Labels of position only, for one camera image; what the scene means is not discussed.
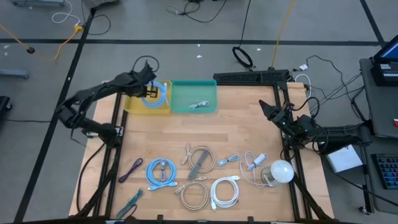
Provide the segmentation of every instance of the beige cable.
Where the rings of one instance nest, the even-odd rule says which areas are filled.
[[[190,181],[186,182],[185,184],[183,184],[180,188],[178,188],[174,192],[176,195],[180,194],[179,195],[180,202],[181,202],[182,206],[185,209],[187,209],[188,211],[190,211],[190,212],[199,212],[200,210],[203,210],[209,204],[209,201],[210,201],[210,190],[206,186],[206,184],[202,182],[203,180],[206,180],[206,179],[207,179],[207,177],[198,177],[198,178],[196,178],[194,180],[190,180]],[[203,193],[203,201],[199,205],[189,205],[185,201],[185,198],[184,198],[185,189],[187,189],[189,186],[192,186],[192,185],[197,185],[200,188],[200,190],[202,191],[202,193]]]
[[[189,166],[191,167],[191,169],[193,169],[194,165],[192,163],[191,157],[196,151],[199,151],[199,150],[208,151],[210,154],[210,157],[211,157],[211,165],[209,167],[207,167],[206,169],[201,169],[201,168],[198,169],[199,173],[204,174],[204,173],[211,171],[214,168],[214,166],[216,165],[216,156],[214,155],[213,151],[208,146],[197,146],[197,147],[194,147],[193,149],[191,149],[191,145],[187,144],[187,155],[184,157],[184,159],[181,160],[181,164],[184,165],[188,161]]]

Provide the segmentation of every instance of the laptop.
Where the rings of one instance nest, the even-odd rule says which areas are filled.
[[[398,86],[398,35],[372,61],[371,73],[377,86]]]

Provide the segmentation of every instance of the yellow plastic bin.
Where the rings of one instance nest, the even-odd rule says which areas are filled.
[[[137,98],[135,96],[127,97],[124,102],[124,110],[131,114],[169,114],[170,113],[170,105],[172,102],[172,82],[171,81],[158,81],[161,85],[165,86],[167,84],[166,89],[166,99],[158,108],[148,108],[144,102],[142,102],[142,98]],[[162,93],[159,91],[157,94],[157,98],[150,98],[147,96],[146,100],[148,102],[156,102]]]

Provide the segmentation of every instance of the wooden tabletop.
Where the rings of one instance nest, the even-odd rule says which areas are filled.
[[[301,83],[289,83],[289,96],[292,103],[301,105],[305,101],[304,87]],[[115,96],[100,100],[96,105],[94,120],[110,122]],[[124,135],[118,177],[124,175],[138,158],[144,163],[125,183],[116,184],[111,218],[141,188],[144,195],[137,202],[134,216],[138,219],[156,219],[164,215],[165,220],[222,220],[245,221],[253,216],[255,221],[294,221],[289,186],[287,184],[272,188],[258,189],[242,178],[239,162],[230,162],[223,167],[216,166],[207,174],[205,184],[210,188],[212,183],[221,177],[238,175],[239,202],[231,208],[218,208],[212,211],[210,204],[200,212],[184,210],[178,197],[174,194],[176,187],[165,187],[148,191],[149,184],[145,177],[148,163],[158,157],[170,159],[177,167],[176,180],[181,186],[187,181],[190,168],[181,165],[185,157],[185,147],[207,145],[212,148],[216,160],[226,159],[233,154],[242,156],[246,151],[255,155],[267,153],[268,160],[256,169],[257,181],[261,182],[262,168],[270,166],[280,159],[282,141],[278,128],[263,115],[258,100],[274,105],[275,97],[272,87],[268,86],[218,86],[218,110],[214,114],[169,114],[169,115],[129,115]],[[308,106],[294,113],[295,116],[309,114]],[[82,165],[100,147],[99,139],[90,139],[87,144]],[[98,186],[104,150],[87,166],[81,182],[80,206],[92,196]],[[302,150],[302,164],[307,182],[307,189],[326,214],[333,217],[328,189],[320,158],[314,152]],[[203,166],[209,162],[208,157]],[[245,172],[252,180],[252,172]],[[302,196],[297,190],[300,214],[304,218]],[[104,211],[107,190],[103,194],[101,211]],[[222,182],[217,188],[220,200],[229,200],[233,188]],[[202,200],[201,190],[193,186],[185,191],[188,203],[199,204]],[[76,193],[71,205],[70,214],[76,213]]]

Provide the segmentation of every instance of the computer screen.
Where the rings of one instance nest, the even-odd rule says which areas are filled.
[[[398,59],[398,43],[389,47],[383,54],[381,54],[381,57]]]

